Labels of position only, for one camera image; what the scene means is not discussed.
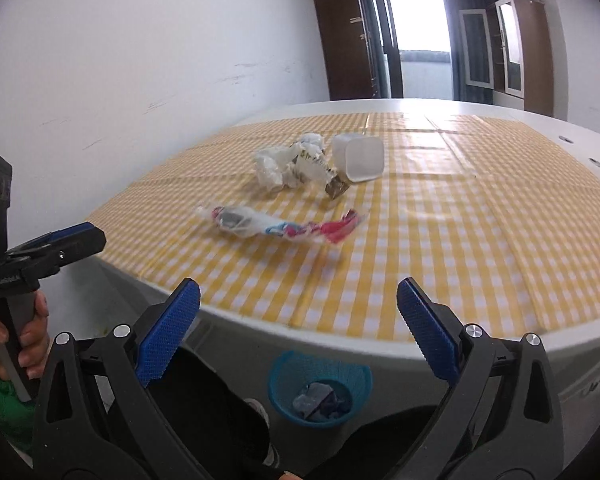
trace wooden door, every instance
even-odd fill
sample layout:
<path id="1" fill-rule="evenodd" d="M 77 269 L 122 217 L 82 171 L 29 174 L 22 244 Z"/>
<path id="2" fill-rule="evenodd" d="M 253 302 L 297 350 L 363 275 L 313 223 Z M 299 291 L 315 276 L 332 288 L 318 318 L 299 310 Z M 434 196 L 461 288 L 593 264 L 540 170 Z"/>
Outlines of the wooden door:
<path id="1" fill-rule="evenodd" d="M 331 100 L 376 97 L 360 0 L 314 2 Z"/>

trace snack wrapper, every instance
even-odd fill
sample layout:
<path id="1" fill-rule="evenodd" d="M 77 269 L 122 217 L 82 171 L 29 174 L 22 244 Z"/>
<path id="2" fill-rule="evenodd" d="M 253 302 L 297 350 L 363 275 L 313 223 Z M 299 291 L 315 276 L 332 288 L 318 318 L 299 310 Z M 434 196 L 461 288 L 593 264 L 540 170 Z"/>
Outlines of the snack wrapper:
<path id="1" fill-rule="evenodd" d="M 293 242 L 312 241 L 338 244 L 364 221 L 364 217 L 350 209 L 340 220 L 297 224 L 260 213 L 248 206 L 218 206 L 203 213 L 222 230 L 241 238 L 258 234 L 277 236 Z"/>
<path id="2" fill-rule="evenodd" d="M 327 165 L 323 150 L 324 139 L 314 133 L 302 135 L 291 146 L 258 150 L 253 161 L 259 184 L 271 192 L 313 181 L 324 186 L 334 200 L 349 189 L 349 184 Z"/>

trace shoe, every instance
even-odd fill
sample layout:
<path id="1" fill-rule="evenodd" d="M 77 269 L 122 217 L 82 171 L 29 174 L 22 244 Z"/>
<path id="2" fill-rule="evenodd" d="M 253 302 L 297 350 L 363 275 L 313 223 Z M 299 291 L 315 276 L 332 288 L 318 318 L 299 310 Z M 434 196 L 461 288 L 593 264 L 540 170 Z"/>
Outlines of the shoe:
<path id="1" fill-rule="evenodd" d="M 267 413 L 267 410 L 264 409 L 262 403 L 256 399 L 243 400 L 249 406 L 251 406 L 258 415 L 260 415 L 264 419 L 267 428 L 270 428 L 271 423 L 269 421 L 269 413 Z M 278 466 L 280 466 L 280 454 L 278 453 L 278 450 L 273 446 L 273 444 L 269 444 L 269 451 L 267 452 L 267 457 L 263 460 L 262 465 L 273 468 L 277 468 Z"/>
<path id="2" fill-rule="evenodd" d="M 267 410 L 264 409 L 264 406 L 262 405 L 262 403 L 256 399 L 243 399 L 243 400 L 248 405 L 250 405 L 258 415 L 260 415 L 264 419 L 264 421 L 267 423 L 267 428 L 270 428 L 271 424 L 269 422 L 269 413 L 267 413 Z"/>

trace glass door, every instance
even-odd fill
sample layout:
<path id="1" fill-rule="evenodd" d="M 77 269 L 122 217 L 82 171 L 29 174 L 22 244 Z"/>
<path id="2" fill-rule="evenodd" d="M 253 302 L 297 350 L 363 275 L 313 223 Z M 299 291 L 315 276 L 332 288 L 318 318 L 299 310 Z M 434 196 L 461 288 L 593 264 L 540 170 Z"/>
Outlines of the glass door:
<path id="1" fill-rule="evenodd" d="M 452 99 L 444 0 L 374 0 L 392 98 Z"/>
<path id="2" fill-rule="evenodd" d="M 524 65 L 518 17 L 513 0 L 500 0 L 496 3 L 498 20 L 502 32 L 502 52 L 505 63 L 505 91 L 507 94 L 524 98 Z"/>
<path id="3" fill-rule="evenodd" d="M 461 10 L 460 31 L 466 84 L 493 89 L 493 54 L 487 11 Z"/>

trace yellow checkered tablecloth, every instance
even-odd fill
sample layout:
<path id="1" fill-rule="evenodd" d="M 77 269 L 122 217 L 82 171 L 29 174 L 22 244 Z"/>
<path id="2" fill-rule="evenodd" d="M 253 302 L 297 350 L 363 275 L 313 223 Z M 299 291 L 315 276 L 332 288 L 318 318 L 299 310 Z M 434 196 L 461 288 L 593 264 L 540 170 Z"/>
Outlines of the yellow checkered tablecloth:
<path id="1" fill-rule="evenodd" d="M 384 140 L 382 178 L 330 201 L 306 186 L 270 196 L 251 156 L 304 132 Z M 249 205 L 295 222 L 348 208 L 368 220 L 340 246 L 220 232 L 197 206 Z M 476 116 L 363 113 L 236 126 L 155 168 L 89 218 L 101 258 L 167 290 L 190 276 L 211 308 L 352 337 L 412 340 L 398 282 L 493 336 L 600 317 L 600 181 L 523 123 Z"/>

